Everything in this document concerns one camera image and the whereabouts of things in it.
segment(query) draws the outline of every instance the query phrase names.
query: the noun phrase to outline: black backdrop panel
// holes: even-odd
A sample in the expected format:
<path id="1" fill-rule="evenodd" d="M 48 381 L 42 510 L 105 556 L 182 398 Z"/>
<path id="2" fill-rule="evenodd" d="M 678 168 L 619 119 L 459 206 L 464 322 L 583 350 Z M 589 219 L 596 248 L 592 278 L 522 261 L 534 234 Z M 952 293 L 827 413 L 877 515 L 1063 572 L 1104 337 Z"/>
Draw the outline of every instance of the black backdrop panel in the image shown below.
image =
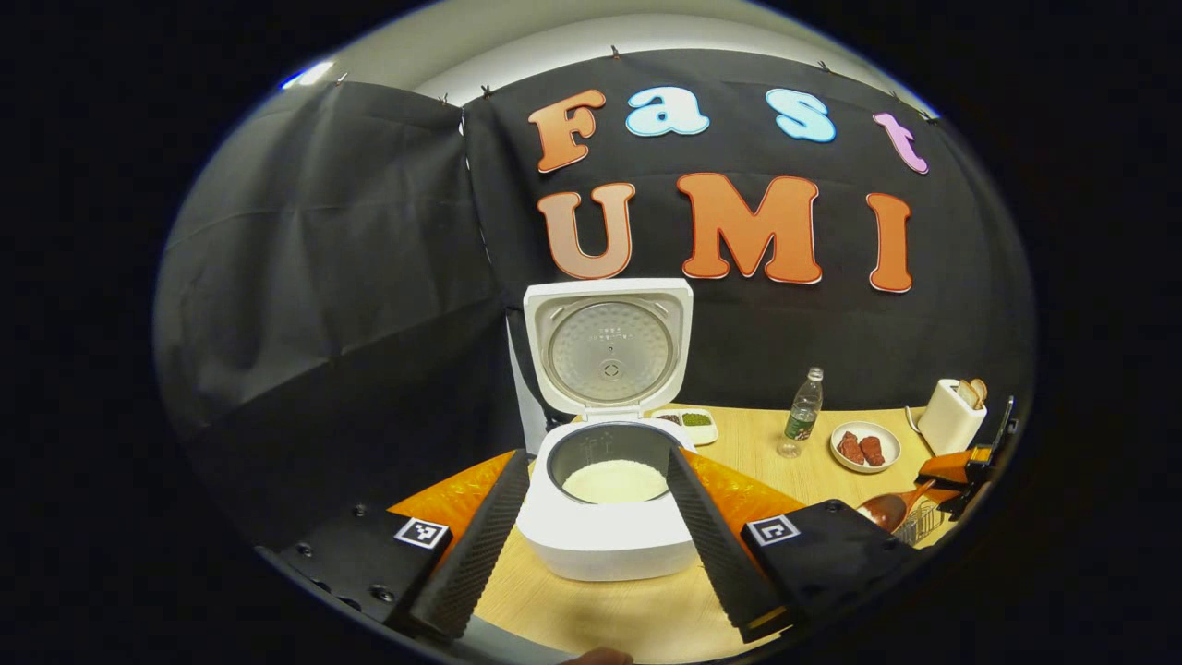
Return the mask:
<path id="1" fill-rule="evenodd" d="M 690 90 L 710 125 L 697 135 L 643 137 L 625 128 L 628 99 L 654 86 Z M 774 87 L 808 92 L 825 103 L 837 129 L 832 142 L 795 139 L 775 124 L 765 94 Z M 538 172 L 541 145 L 528 116 L 589 89 L 606 103 L 592 109 L 585 158 Z M 914 136 L 927 175 L 913 171 L 872 116 L 891 113 Z M 593 188 L 636 187 L 629 214 L 632 255 L 618 276 L 682 275 L 691 254 L 693 215 L 678 177 L 720 172 L 755 209 L 773 177 L 814 182 L 813 285 L 769 280 L 762 267 L 742 276 L 732 263 L 722 279 L 690 279 L 693 340 L 681 402 L 785 409 L 810 366 L 826 371 L 826 406 L 881 409 L 927 404 L 941 378 L 981 377 L 989 406 L 1030 395 L 1034 309 L 1013 221 L 995 190 L 941 123 L 929 124 L 894 97 L 817 67 L 723 51 L 652 51 L 579 63 L 494 91 L 465 106 L 465 133 L 476 209 L 505 286 L 505 304 L 521 307 L 531 283 L 572 276 L 551 256 L 540 197 L 576 191 L 579 241 L 591 255 L 606 243 Z M 905 201 L 905 293 L 875 289 L 877 222 L 866 195 Z M 511 314 L 514 338 L 524 320 Z M 518 344 L 522 369 L 530 360 Z"/>
<path id="2" fill-rule="evenodd" d="M 377 85 L 297 86 L 227 138 L 180 211 L 155 304 L 161 389 L 262 545 L 366 488 L 392 503 L 522 445 L 460 115 Z"/>

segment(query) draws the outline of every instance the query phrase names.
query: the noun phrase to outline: spoon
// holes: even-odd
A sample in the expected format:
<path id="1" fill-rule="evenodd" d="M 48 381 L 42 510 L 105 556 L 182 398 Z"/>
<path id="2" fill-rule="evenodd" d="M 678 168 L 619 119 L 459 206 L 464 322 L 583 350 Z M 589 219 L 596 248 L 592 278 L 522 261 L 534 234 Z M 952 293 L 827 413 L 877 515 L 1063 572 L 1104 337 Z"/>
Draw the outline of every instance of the spoon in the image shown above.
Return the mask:
<path id="1" fill-rule="evenodd" d="M 928 481 L 923 485 L 916 488 L 910 493 L 898 493 L 890 495 L 878 495 L 877 497 L 866 500 L 858 510 L 864 510 L 870 514 L 870 520 L 875 524 L 878 524 L 888 533 L 894 534 L 895 529 L 898 529 L 903 524 L 903 520 L 907 520 L 907 514 L 911 513 L 911 508 L 915 502 L 923 496 L 923 493 L 931 489 L 935 485 L 935 480 Z"/>

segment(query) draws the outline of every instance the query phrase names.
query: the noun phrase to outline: blue letter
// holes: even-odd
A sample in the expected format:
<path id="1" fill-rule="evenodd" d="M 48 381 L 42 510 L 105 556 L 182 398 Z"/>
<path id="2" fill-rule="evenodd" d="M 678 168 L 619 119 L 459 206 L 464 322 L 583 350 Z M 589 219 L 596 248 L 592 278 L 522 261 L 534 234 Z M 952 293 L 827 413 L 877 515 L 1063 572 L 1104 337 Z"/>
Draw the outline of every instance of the blue letter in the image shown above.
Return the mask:
<path id="1" fill-rule="evenodd" d="M 661 99 L 660 104 L 651 104 Z M 697 97 L 684 87 L 649 87 L 628 100 L 636 109 L 624 123 L 637 136 L 661 136 L 669 131 L 701 133 L 710 126 L 710 118 L 697 110 Z"/>
<path id="2" fill-rule="evenodd" d="M 793 138 L 829 143 L 837 136 L 837 128 L 825 117 L 829 109 L 807 92 L 777 87 L 767 91 L 767 103 L 784 113 L 775 117 L 775 124 Z"/>

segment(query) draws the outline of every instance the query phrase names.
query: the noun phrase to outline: wooden table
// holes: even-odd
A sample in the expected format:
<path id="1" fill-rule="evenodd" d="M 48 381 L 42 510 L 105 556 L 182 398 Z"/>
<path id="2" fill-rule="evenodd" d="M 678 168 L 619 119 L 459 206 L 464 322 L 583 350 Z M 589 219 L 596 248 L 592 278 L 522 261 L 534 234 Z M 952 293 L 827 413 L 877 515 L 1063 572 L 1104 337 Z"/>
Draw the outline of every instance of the wooden table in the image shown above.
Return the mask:
<path id="1" fill-rule="evenodd" d="M 688 405 L 670 405 L 673 408 Z M 807 506 L 839 498 L 857 507 L 884 493 L 914 489 L 913 481 L 931 452 L 911 431 L 902 409 L 821 412 L 801 455 L 785 459 L 775 448 L 785 441 L 786 411 L 708 409 L 719 441 L 699 452 L 775 488 Z M 923 408 L 913 409 L 914 417 Z M 864 420 L 898 438 L 902 456 L 879 474 L 858 474 L 833 459 L 829 438 L 844 423 Z M 936 542 L 950 528 L 944 521 L 917 547 Z M 719 605 L 701 562 L 675 575 L 632 582 L 577 582 L 552 574 L 514 528 L 488 581 L 475 615 L 546 646 L 583 653 L 610 646 L 638 663 L 687 663 L 742 653 L 771 641 L 743 644 Z"/>

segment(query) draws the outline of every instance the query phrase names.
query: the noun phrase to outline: plate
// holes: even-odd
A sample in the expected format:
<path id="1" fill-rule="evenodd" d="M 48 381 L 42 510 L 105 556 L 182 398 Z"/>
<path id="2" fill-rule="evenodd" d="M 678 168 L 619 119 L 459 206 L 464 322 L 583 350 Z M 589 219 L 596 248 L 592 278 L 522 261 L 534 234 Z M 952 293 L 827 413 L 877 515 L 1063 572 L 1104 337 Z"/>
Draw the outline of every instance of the plate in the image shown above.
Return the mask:
<path id="1" fill-rule="evenodd" d="M 878 441 L 883 444 L 883 459 L 885 461 L 883 462 L 883 465 L 870 467 L 869 464 L 858 464 L 846 459 L 844 455 L 838 452 L 837 445 L 842 443 L 842 437 L 846 432 L 852 432 L 859 442 L 866 437 L 878 437 Z M 863 423 L 860 420 L 838 425 L 837 429 L 833 430 L 833 435 L 829 438 L 829 450 L 833 452 L 833 457 L 837 458 L 837 462 L 839 462 L 842 467 L 859 474 L 878 474 L 879 471 L 884 471 L 890 468 L 890 465 L 898 462 L 898 457 L 903 452 L 902 446 L 898 444 L 898 439 L 895 435 L 890 433 L 890 430 L 883 428 L 882 425 Z"/>
<path id="2" fill-rule="evenodd" d="M 686 436 L 689 437 L 690 443 L 695 446 L 707 446 L 719 441 L 719 426 L 710 416 L 710 412 L 704 409 L 663 409 L 660 411 L 654 411 L 649 415 L 649 418 L 660 418 L 662 416 L 676 416 L 678 419 L 684 417 L 687 413 L 697 413 L 710 419 L 709 425 L 682 425 L 681 429 L 686 431 Z"/>

